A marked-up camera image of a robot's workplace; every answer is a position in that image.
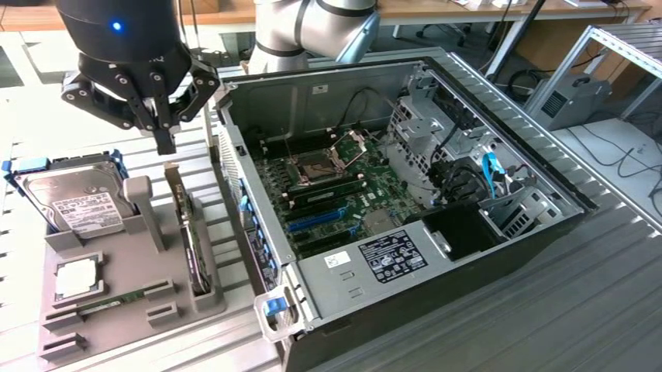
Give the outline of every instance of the office chair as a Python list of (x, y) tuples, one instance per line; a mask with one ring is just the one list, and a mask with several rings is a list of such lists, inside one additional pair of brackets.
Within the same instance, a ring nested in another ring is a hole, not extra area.
[(417, 32), (417, 37), (421, 39), (426, 38), (426, 30), (431, 27), (437, 27), (441, 29), (445, 33), (449, 34), (449, 31), (446, 28), (451, 29), (457, 35), (459, 35), (458, 39), (458, 46), (463, 47), (465, 46), (465, 40), (467, 39), (467, 34), (471, 32), (471, 24), (470, 23), (463, 23), (462, 28), (459, 28), (457, 25), (450, 24), (450, 25), (425, 25), (423, 29), (421, 29), (419, 32)]

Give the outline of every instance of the hard drive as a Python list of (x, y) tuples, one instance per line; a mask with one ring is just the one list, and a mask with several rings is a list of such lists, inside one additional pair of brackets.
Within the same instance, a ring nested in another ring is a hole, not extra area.
[(44, 216), (54, 232), (83, 239), (124, 230), (122, 219), (136, 209), (122, 195), (127, 170), (122, 154), (22, 160), (3, 164), (5, 179)]

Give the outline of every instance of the warning label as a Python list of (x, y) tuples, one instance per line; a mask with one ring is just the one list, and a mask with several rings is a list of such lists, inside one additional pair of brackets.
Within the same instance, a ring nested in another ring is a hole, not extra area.
[(87, 233), (122, 224), (111, 194), (95, 194), (54, 202), (54, 207), (75, 233)]
[(359, 245), (359, 250), (381, 283), (427, 266), (405, 230)]

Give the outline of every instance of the motherboard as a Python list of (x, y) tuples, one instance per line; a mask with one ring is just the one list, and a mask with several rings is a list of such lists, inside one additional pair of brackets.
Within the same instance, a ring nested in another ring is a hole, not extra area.
[(394, 229), (423, 209), (367, 134), (350, 130), (330, 147), (255, 161), (300, 259)]

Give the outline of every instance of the blue pcie slot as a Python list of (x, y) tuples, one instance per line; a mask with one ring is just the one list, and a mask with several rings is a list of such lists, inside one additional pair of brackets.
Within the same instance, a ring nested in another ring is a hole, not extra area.
[(287, 231), (290, 233), (295, 233), (303, 229), (307, 229), (311, 226), (319, 225), (320, 223), (332, 222), (345, 217), (347, 207), (339, 208), (332, 212), (327, 212), (323, 215), (315, 215), (312, 217), (307, 217), (300, 219), (298, 222), (292, 222), (287, 227)]

